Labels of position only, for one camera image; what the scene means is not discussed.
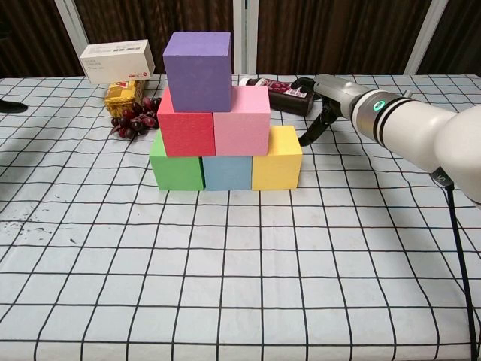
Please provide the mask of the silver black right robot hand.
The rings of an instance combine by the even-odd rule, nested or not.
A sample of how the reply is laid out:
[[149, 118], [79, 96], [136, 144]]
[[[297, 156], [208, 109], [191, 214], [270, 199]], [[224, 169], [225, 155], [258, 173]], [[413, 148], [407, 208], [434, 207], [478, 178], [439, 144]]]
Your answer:
[[322, 111], [307, 131], [298, 138], [302, 147], [311, 145], [339, 117], [351, 119], [355, 102], [371, 91], [366, 86], [330, 74], [318, 74], [314, 78], [301, 77], [291, 84], [292, 89], [312, 93], [322, 101]]

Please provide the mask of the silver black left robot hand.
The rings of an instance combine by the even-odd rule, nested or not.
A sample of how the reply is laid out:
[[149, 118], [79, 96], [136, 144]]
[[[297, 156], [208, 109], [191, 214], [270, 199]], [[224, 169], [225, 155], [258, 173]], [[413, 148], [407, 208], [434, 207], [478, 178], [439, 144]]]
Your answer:
[[0, 112], [6, 114], [20, 114], [28, 110], [28, 106], [21, 102], [0, 101]]

